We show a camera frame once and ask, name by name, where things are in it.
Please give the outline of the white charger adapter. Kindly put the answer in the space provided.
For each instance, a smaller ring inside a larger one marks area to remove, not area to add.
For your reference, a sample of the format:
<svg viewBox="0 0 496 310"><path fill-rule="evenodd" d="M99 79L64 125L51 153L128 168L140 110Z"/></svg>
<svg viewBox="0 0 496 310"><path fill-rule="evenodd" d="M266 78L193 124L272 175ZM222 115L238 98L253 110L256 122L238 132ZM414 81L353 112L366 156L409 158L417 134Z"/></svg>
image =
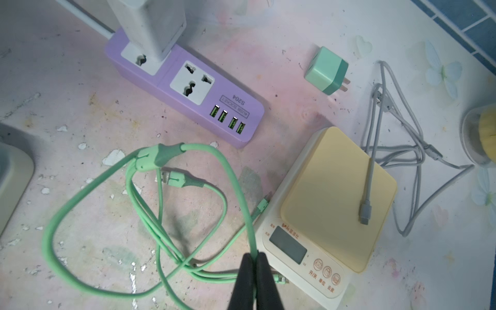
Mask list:
<svg viewBox="0 0 496 310"><path fill-rule="evenodd" d="M109 0L129 41L147 57L163 61L187 26L182 0Z"/></svg>

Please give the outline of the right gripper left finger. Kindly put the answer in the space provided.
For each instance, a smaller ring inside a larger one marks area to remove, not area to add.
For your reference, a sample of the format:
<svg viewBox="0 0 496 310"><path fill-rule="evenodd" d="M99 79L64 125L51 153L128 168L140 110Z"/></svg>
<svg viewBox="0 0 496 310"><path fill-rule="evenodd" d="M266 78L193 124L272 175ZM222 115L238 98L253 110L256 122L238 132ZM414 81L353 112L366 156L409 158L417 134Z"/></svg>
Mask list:
<svg viewBox="0 0 496 310"><path fill-rule="evenodd" d="M256 297L254 260L244 254L232 292L228 310L252 310Z"/></svg>

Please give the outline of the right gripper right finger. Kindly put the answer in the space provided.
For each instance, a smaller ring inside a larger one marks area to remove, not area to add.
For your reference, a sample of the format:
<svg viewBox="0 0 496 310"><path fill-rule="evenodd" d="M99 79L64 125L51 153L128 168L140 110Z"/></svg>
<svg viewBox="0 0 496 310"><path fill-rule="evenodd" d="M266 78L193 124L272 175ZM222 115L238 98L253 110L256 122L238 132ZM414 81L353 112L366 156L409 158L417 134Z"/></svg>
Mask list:
<svg viewBox="0 0 496 310"><path fill-rule="evenodd" d="M255 285L257 310L284 310L267 256L262 252L255 262Z"/></svg>

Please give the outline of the purple power strip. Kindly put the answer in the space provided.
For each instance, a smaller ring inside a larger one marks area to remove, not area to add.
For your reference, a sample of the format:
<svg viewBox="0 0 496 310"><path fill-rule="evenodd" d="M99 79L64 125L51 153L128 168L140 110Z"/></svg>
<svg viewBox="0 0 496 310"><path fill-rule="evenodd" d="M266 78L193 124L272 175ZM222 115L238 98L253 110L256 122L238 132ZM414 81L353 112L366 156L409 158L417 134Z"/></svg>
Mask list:
<svg viewBox="0 0 496 310"><path fill-rule="evenodd" d="M124 78L238 149L252 140L265 114L262 100L252 90L178 44L157 62L120 29L105 52Z"/></svg>

